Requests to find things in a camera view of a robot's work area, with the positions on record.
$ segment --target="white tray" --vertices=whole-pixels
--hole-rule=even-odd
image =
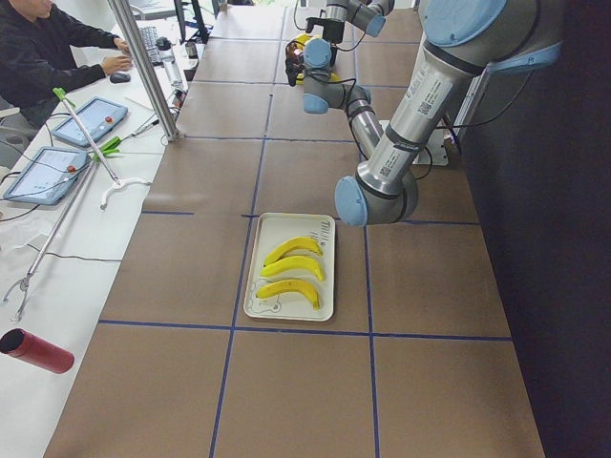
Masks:
[[[260,276],[263,260],[281,243],[293,237],[312,237],[321,246],[325,279],[317,280],[309,272],[286,271],[273,278]],[[253,318],[280,320],[307,320],[323,322],[333,315],[333,280],[335,277],[335,220],[326,215],[299,215],[288,213],[264,213],[259,217],[250,270],[246,283],[243,308]],[[320,309],[315,310],[301,293],[283,293],[273,298],[259,299],[259,288],[272,281],[284,279],[307,280],[318,291]]]

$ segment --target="person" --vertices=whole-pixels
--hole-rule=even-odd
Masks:
[[[0,0],[0,36],[0,95],[36,128],[59,102],[53,88],[73,91],[132,66],[124,40],[79,22],[51,0]],[[77,67],[71,45],[124,53]]]

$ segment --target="banana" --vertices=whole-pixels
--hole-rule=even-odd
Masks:
[[[316,253],[318,256],[323,255],[323,250],[318,244],[318,241],[312,237],[294,237],[293,239],[289,239],[274,248],[265,258],[263,267],[271,264],[272,262],[276,262],[280,258],[284,257],[286,253],[294,250],[308,250],[312,253]]]
[[[261,270],[262,277],[272,277],[274,275],[282,274],[286,270],[290,269],[305,269],[316,276],[320,281],[325,279],[321,263],[313,258],[307,256],[289,256],[282,258],[276,262],[266,265]]]
[[[280,280],[266,284],[259,288],[257,297],[259,299],[268,299],[279,294],[291,292],[303,294],[312,303],[314,310],[319,310],[321,308],[318,302],[318,291],[316,291],[316,288],[309,281],[305,280]]]

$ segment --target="robotic arm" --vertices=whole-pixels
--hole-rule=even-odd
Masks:
[[[384,24],[392,4],[354,7],[351,2],[328,0],[327,19],[312,21],[328,27],[327,20],[348,20],[374,36]],[[339,35],[313,38],[305,44],[304,110],[323,114],[328,108],[346,112],[361,151],[369,159],[359,164],[354,177],[343,177],[335,190],[340,218],[349,225],[396,222],[417,205],[418,189],[410,167],[426,146],[448,104],[461,96],[464,81],[491,73],[518,73],[552,64],[559,55],[564,0],[431,0],[423,2],[424,59],[414,70],[399,107],[386,130],[370,107],[369,92],[356,84],[333,84],[332,47]],[[359,16],[359,11],[368,16]],[[356,17],[369,17],[359,21]]]

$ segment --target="red can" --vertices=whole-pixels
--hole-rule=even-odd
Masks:
[[[63,374],[74,364],[74,355],[23,329],[13,329],[0,339],[0,352],[56,374]]]

